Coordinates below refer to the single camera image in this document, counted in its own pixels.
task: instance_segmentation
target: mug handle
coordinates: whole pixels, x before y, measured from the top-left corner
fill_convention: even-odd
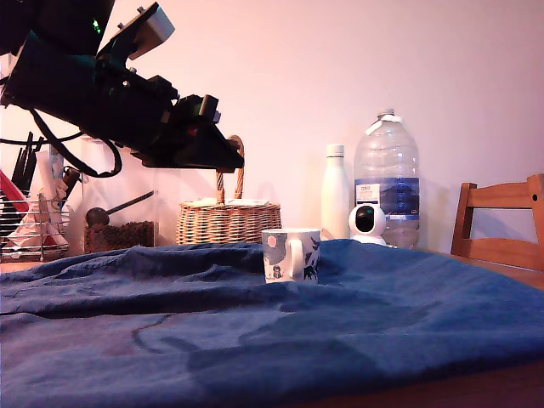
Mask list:
[[[292,261],[292,270],[289,275],[296,281],[302,278],[304,272],[303,243],[300,240],[291,240],[289,247]]]

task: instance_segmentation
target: chair backrest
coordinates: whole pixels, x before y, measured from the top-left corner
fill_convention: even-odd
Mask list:
[[[507,238],[471,239],[474,208],[532,210],[538,243]],[[476,184],[463,183],[451,254],[544,270],[544,174],[530,176],[523,183],[497,184],[480,189]]]

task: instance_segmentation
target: spoon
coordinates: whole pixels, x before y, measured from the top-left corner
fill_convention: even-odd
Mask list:
[[[143,201],[146,198],[153,196],[153,194],[155,194],[155,191],[150,191],[149,193],[146,193],[144,195],[141,195],[140,197],[134,198],[131,201],[127,201],[124,204],[121,204],[120,206],[113,207],[111,210],[108,210],[108,211],[100,207],[91,208],[90,210],[87,211],[87,214],[85,215],[87,224],[89,228],[95,224],[107,225],[110,223],[110,214],[116,213],[117,211],[120,211],[123,208],[130,207],[133,204],[136,204],[137,202]]]

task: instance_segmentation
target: wrinkled fabric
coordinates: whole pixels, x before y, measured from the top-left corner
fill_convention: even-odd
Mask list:
[[[278,406],[544,360],[544,293],[427,252],[325,241],[102,252],[0,276],[2,407]]]

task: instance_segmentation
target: security camera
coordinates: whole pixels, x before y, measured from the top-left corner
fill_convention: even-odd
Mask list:
[[[385,231],[385,214],[376,204],[361,204],[349,214],[352,238],[363,243],[387,245],[382,238]]]

